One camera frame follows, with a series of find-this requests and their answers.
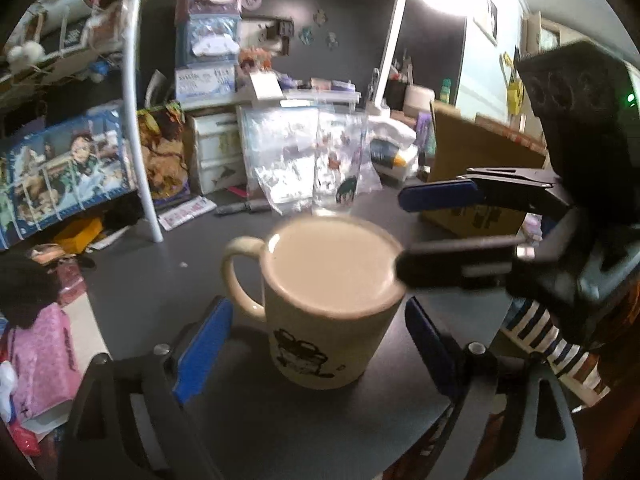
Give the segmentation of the cream cartoon mug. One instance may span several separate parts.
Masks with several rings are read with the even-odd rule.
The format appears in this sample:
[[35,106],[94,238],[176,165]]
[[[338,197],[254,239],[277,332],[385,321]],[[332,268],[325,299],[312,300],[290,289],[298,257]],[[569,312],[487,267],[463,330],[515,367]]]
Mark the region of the cream cartoon mug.
[[266,326],[274,366],[314,390],[366,370],[406,294],[396,237],[352,216],[299,214],[267,238],[230,240],[221,277],[235,307]]

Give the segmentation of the yellow pikachu figure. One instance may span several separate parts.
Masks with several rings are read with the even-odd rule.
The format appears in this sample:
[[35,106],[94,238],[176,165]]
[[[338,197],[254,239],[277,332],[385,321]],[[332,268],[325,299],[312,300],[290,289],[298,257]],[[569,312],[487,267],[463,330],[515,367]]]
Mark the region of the yellow pikachu figure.
[[506,52],[502,55],[502,64],[510,70],[509,77],[506,80],[506,109],[510,116],[521,114],[524,103],[524,84],[515,66],[515,62],[520,59],[520,56],[519,47],[514,48],[512,56]]

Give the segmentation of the green bottle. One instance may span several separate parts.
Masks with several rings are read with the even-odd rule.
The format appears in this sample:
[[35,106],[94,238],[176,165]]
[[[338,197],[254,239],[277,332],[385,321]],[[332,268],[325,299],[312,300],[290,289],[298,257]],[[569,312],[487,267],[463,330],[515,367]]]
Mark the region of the green bottle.
[[445,104],[449,104],[450,103],[450,96],[451,96],[451,79],[450,78],[445,78],[442,81],[442,85],[440,86],[440,91],[439,91],[439,101],[443,102]]

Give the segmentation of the pink tissue box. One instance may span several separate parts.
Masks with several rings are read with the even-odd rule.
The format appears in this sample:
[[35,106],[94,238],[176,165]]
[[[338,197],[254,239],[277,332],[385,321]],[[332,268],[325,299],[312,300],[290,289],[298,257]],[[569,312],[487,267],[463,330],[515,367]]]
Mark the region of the pink tissue box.
[[29,328],[9,330],[8,357],[17,374],[12,399],[20,422],[74,400],[82,374],[70,320],[58,304],[42,309]]

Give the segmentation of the white desk lamp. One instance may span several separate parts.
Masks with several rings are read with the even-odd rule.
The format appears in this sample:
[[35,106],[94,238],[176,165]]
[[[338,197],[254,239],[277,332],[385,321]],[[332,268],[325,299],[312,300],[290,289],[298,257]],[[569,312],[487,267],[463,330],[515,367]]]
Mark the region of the white desk lamp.
[[390,110],[383,104],[384,91],[390,76],[390,69],[400,36],[402,19],[404,18],[407,0],[395,0],[392,15],[390,16],[390,24],[388,24],[383,54],[378,66],[378,76],[375,77],[373,93],[367,102],[367,111],[369,115],[374,116],[390,116]]

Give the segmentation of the clear printed drinking glass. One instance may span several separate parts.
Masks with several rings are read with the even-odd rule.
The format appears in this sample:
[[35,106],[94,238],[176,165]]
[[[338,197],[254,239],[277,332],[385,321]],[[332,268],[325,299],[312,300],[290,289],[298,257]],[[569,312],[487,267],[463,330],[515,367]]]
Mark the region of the clear printed drinking glass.
[[355,200],[368,116],[320,110],[314,150],[312,211],[348,214]]

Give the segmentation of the yellow box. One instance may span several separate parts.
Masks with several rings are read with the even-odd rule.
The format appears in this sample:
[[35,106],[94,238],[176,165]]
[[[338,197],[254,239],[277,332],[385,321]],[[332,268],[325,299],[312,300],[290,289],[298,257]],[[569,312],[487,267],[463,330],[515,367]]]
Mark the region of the yellow box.
[[98,238],[102,230],[103,223],[100,217],[79,218],[56,234],[53,241],[64,252],[78,255]]

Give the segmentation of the clear plastic sticker bag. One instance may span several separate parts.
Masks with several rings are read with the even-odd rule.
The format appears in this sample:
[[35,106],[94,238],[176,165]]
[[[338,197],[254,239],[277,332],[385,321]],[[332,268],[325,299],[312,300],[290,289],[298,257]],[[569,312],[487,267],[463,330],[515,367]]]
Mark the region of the clear plastic sticker bag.
[[250,199],[263,198],[281,216],[309,208],[318,108],[240,106],[236,114]]

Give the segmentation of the black pen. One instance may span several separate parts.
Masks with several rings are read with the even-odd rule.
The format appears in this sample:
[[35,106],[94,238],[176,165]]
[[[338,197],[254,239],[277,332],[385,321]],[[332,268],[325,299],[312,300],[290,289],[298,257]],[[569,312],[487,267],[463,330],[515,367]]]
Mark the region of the black pen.
[[271,210],[268,200],[242,200],[228,205],[217,206],[214,215],[217,217],[232,216],[232,214],[258,214],[258,212],[267,212]]

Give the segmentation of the pink white paper leaflet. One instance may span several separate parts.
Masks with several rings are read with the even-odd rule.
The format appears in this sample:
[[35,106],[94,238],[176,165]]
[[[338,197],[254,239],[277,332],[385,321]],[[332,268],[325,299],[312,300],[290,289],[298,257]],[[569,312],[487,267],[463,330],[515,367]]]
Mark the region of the pink white paper leaflet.
[[201,217],[203,214],[213,212],[216,208],[217,204],[212,200],[204,196],[198,196],[163,212],[158,216],[158,222],[160,222],[160,226],[165,231],[169,232]]

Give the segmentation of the blue anime poster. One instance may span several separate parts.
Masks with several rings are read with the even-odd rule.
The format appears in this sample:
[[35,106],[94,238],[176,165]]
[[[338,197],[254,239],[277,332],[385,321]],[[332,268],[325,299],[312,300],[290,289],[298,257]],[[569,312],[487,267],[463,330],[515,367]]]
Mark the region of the blue anime poster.
[[1,143],[1,248],[136,188],[119,110]]

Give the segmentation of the white mini drawer cabinet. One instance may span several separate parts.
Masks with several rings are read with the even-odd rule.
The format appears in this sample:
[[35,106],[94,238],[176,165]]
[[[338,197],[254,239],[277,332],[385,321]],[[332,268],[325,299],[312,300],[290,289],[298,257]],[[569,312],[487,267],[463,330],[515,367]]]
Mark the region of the white mini drawer cabinet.
[[235,112],[190,116],[191,179],[203,195],[247,182],[238,116]]

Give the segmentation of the brown anime poster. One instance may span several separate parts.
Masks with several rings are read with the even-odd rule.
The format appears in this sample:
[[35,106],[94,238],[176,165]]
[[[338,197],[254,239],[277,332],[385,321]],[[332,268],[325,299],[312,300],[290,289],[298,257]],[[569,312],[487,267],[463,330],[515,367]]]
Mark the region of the brown anime poster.
[[190,194],[189,168],[184,154],[183,110],[171,101],[137,111],[146,180],[155,206]]

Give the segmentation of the blue character display box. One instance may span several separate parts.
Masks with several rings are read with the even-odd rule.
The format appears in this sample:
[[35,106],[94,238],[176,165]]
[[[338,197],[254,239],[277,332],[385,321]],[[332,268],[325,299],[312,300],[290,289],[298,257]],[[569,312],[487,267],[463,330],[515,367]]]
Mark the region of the blue character display box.
[[176,99],[235,92],[242,0],[176,0]]

